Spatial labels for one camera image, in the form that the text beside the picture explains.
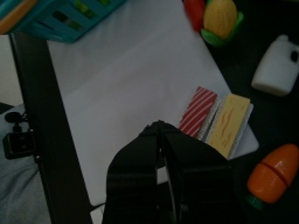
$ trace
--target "orange toy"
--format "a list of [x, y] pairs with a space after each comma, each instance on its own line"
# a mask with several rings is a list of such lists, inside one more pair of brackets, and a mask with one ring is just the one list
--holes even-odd
[[277, 148], [257, 165], [247, 189], [266, 203], [275, 203], [293, 184], [299, 166], [299, 149], [289, 143]]

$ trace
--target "plastic toy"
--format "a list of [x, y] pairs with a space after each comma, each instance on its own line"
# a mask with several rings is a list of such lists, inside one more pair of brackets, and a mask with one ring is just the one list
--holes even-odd
[[124, 1], [0, 1], [0, 34], [26, 32], [43, 39], [72, 43]]
[[203, 14], [206, 10], [206, 3], [203, 0], [184, 0], [184, 10], [191, 20], [192, 29], [199, 32], [203, 28]]
[[289, 95], [299, 72], [298, 54], [299, 46], [289, 41], [286, 35], [281, 35], [258, 65], [253, 88], [271, 95]]
[[235, 37], [245, 15], [238, 12], [233, 0], [184, 0], [184, 10], [192, 29], [200, 32], [206, 42], [223, 47]]
[[231, 0], [210, 0], [204, 12], [203, 39], [215, 47], [223, 47], [235, 37], [245, 15]]
[[293, 184], [298, 165], [299, 149], [291, 143], [275, 149], [257, 165], [247, 181], [247, 189], [253, 193], [247, 200], [255, 208], [262, 209], [263, 202], [279, 200]]

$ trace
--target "red toy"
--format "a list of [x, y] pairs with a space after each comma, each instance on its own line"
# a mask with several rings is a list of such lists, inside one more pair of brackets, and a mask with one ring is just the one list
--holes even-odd
[[184, 10], [191, 20], [192, 29], [199, 32], [203, 28], [203, 14], [206, 10], [206, 3], [203, 0], [184, 0]]

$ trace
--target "red striped card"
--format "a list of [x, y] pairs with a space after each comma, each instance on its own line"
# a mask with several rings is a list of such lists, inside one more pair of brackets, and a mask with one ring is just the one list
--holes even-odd
[[198, 137], [199, 135], [204, 119], [211, 111], [216, 98], [218, 95], [204, 87], [199, 87], [196, 89], [190, 106], [182, 116], [182, 121], [179, 124], [179, 129], [182, 132], [191, 137]]

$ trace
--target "yellow card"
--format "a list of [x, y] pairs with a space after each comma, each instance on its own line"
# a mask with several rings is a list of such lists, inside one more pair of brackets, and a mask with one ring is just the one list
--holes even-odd
[[226, 158], [230, 155], [231, 146], [249, 111], [249, 105], [249, 98], [230, 94], [223, 103], [215, 125], [212, 125], [207, 143]]

